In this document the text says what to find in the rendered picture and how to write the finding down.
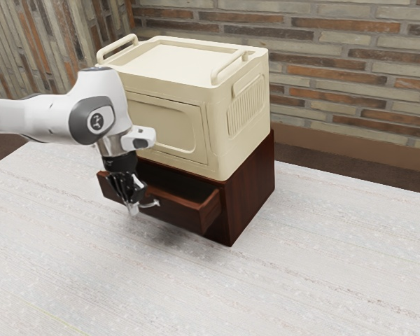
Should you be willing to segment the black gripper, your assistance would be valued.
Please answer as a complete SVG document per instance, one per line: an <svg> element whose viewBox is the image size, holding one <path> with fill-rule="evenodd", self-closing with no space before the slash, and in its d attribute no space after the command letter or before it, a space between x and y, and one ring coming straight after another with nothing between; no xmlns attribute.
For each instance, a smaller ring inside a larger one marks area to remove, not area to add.
<svg viewBox="0 0 420 336"><path fill-rule="evenodd" d="M138 204L146 193L147 184L136 175L138 157L136 152L128 152L113 157L101 157L106 172L110 173L106 180L117 196L127 207L129 215L138 214Z"/></svg>

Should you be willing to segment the dark brown wooden drawer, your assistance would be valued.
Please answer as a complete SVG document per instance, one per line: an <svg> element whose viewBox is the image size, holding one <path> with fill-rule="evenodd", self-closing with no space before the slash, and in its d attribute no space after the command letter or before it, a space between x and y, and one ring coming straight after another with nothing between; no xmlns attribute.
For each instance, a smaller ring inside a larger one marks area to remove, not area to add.
<svg viewBox="0 0 420 336"><path fill-rule="evenodd" d="M204 235L222 211L217 187L173 169L140 164L138 177L148 185L139 211Z"/></svg>

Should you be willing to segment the cream box with lid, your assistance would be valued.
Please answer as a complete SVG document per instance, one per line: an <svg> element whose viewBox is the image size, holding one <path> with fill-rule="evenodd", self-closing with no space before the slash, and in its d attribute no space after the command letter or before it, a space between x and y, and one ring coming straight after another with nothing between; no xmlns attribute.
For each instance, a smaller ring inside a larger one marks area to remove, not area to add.
<svg viewBox="0 0 420 336"><path fill-rule="evenodd" d="M132 122L156 131L141 158L224 181L270 133L266 48L129 34L96 58L118 72Z"/></svg>

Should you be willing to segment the dark brown wooden cabinet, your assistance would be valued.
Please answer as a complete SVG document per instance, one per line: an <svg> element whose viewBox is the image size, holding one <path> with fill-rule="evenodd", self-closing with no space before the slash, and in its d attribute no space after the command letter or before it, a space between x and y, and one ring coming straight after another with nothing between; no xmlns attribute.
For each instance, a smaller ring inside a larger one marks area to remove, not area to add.
<svg viewBox="0 0 420 336"><path fill-rule="evenodd" d="M152 160L139 159L139 165L146 164L173 169L217 187L222 206L221 214L205 234L200 236L232 246L274 191L274 135L269 133L225 181L217 181Z"/></svg>

